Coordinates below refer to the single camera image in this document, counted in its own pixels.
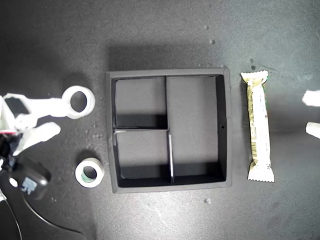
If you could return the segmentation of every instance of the small hole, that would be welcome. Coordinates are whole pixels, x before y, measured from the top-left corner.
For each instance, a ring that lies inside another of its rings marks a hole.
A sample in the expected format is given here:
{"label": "small hole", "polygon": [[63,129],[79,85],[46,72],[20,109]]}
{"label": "small hole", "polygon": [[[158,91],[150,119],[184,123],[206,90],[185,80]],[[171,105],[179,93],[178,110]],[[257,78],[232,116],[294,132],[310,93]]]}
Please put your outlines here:
{"label": "small hole", "polygon": [[70,100],[71,107],[77,111],[78,113],[81,113],[87,106],[87,98],[86,95],[84,95],[83,92],[77,91]]}
{"label": "small hole", "polygon": [[83,169],[83,173],[90,179],[94,180],[97,178],[96,170],[91,166],[85,166]]}

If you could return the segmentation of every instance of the crimped wrapper end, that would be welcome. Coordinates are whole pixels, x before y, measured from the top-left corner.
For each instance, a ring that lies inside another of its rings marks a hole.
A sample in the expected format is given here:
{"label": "crimped wrapper end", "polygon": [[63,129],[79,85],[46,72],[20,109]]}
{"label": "crimped wrapper end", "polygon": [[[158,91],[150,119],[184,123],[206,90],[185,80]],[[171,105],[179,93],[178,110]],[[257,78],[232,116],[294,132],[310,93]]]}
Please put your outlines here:
{"label": "crimped wrapper end", "polygon": [[250,165],[248,180],[260,182],[275,182],[275,175],[271,167],[258,167],[255,162]]}

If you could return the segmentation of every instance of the dust speck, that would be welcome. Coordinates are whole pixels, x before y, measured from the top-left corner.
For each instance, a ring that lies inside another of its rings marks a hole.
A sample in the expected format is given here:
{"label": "dust speck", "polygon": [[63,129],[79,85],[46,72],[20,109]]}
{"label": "dust speck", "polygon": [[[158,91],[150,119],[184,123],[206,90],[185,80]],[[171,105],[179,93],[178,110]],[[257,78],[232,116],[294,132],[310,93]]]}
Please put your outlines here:
{"label": "dust speck", "polygon": [[204,202],[205,202],[206,204],[211,204],[211,199],[210,199],[209,197],[207,197],[207,198],[204,200]]}

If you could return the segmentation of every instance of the black cable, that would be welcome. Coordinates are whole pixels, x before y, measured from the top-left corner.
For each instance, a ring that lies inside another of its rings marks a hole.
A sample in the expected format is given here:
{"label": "black cable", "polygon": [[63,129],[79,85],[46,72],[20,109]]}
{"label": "black cable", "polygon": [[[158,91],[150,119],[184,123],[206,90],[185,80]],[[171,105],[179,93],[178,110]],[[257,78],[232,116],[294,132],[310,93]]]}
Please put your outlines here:
{"label": "black cable", "polygon": [[19,231],[20,240],[22,240],[21,229],[20,229],[18,220],[17,220],[17,218],[16,218],[16,215],[15,215],[14,211],[12,210],[12,208],[11,208],[10,204],[8,203],[8,201],[7,201],[7,200],[4,200],[4,201],[5,201],[5,203],[8,205],[9,209],[10,209],[10,212],[11,212],[11,214],[12,214],[12,216],[13,216],[13,219],[14,219],[14,221],[15,221],[16,227],[18,228],[18,231]]}
{"label": "black cable", "polygon": [[59,230],[65,230],[65,231],[68,231],[68,232],[71,232],[71,233],[74,233],[74,234],[78,234],[80,235],[81,237],[83,237],[83,239],[87,240],[86,236],[78,231],[78,230],[74,230],[74,229],[71,229],[71,228],[68,228],[68,227],[65,227],[65,226],[60,226],[60,225],[57,225],[57,224],[54,224],[50,221],[48,221],[47,219],[45,219],[44,217],[42,217],[39,213],[36,212],[36,210],[30,205],[30,203],[27,201],[27,199],[25,198],[24,194],[22,192],[21,193],[21,196],[22,196],[22,199],[24,201],[24,203],[26,204],[26,206],[31,210],[31,212],[34,213],[34,215],[36,215],[39,219],[41,219],[42,221],[44,221],[46,224],[50,225],[51,227],[54,227],[56,229],[59,229]]}

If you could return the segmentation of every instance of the white ring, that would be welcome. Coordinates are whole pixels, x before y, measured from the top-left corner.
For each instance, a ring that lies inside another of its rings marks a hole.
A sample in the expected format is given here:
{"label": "white ring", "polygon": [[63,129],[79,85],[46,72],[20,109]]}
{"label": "white ring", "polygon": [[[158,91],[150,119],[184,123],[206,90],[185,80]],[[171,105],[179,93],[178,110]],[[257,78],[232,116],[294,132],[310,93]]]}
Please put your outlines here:
{"label": "white ring", "polygon": [[[92,179],[88,177],[84,169],[85,167],[92,167],[95,172],[96,172],[96,178]],[[104,178],[105,175],[105,169],[102,163],[94,158],[94,157],[89,157],[84,159],[82,162],[79,163],[79,165],[75,169],[75,178],[76,180],[84,187],[86,188],[94,188],[98,186],[102,179]]]}
{"label": "white ring", "polygon": [[[86,97],[86,106],[81,112],[74,110],[73,107],[71,106],[71,98],[77,92],[83,93]],[[67,88],[62,94],[61,99],[65,101],[66,104],[68,105],[67,117],[71,119],[79,119],[90,114],[92,110],[95,108],[95,104],[96,104],[96,98],[94,93],[86,87],[77,86],[77,85]]]}

